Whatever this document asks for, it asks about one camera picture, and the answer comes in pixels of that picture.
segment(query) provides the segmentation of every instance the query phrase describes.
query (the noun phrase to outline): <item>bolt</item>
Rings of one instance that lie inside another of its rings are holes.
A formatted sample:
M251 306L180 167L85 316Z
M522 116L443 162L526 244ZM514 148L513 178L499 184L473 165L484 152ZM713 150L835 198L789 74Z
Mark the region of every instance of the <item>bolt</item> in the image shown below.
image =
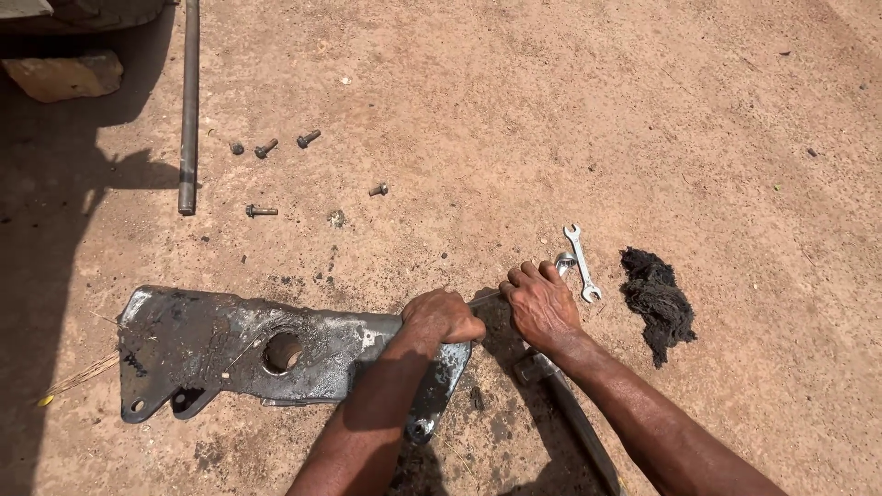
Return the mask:
M298 136L297 137L297 145L300 148L305 150L306 146L309 145L310 141L314 140L315 138L318 138L321 135L322 135L322 132L319 131L318 129L316 129L315 131L307 134L306 136Z
M258 156L260 160L264 160L266 158L266 154L270 153L270 150L275 148L276 145L279 144L279 141L276 138L270 139L270 142L262 147L255 147L254 154Z
M380 186L370 190L368 194L370 196L383 195L385 196L389 192L389 186L386 183L380 183Z
M279 209L277 208L255 208L253 204L248 205L245 208L245 215L248 215L250 218L254 218L255 215L278 215Z

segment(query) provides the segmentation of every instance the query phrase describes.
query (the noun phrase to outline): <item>open-end wrench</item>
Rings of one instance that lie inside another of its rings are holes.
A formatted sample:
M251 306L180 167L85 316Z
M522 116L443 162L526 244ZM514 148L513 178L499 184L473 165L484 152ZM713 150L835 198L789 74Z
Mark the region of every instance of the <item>open-end wrench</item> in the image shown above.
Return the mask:
M588 303L594 303L591 295L596 295L597 299L601 299L601 289L594 286L591 282L591 274L588 273L588 264L585 263L585 255L582 254L582 245L579 244L579 234L582 229L576 224L572 225L572 231L564 226L564 236L572 243L572 251L576 254L576 261L579 263L579 272L582 274L582 299Z

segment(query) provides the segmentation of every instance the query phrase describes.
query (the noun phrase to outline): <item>rock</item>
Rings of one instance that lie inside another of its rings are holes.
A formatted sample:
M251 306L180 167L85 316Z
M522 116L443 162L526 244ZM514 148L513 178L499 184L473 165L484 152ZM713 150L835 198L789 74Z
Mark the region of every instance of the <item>rock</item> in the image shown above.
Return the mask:
M119 89L123 79L123 65L110 50L76 58L19 58L2 62L21 89L43 103L110 94Z

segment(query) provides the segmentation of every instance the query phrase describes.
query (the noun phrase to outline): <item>bolt hole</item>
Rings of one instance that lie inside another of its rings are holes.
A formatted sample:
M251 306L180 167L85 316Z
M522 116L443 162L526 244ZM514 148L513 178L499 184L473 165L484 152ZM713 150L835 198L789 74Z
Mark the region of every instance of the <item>bolt hole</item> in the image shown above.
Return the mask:
M303 346L294 333L278 333L266 343L263 359L266 371L274 374L289 372L294 368Z

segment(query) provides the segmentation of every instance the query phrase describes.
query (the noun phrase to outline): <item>dirty cloth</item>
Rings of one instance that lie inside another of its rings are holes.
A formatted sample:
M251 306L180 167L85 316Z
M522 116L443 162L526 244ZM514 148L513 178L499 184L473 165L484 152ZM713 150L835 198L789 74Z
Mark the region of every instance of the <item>dirty cloth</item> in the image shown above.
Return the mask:
M676 286L674 268L655 253L630 246L621 253L622 267L628 271L628 282L621 288L624 301L646 322L643 339L653 351L655 368L662 368L668 348L698 339L692 332L692 306Z

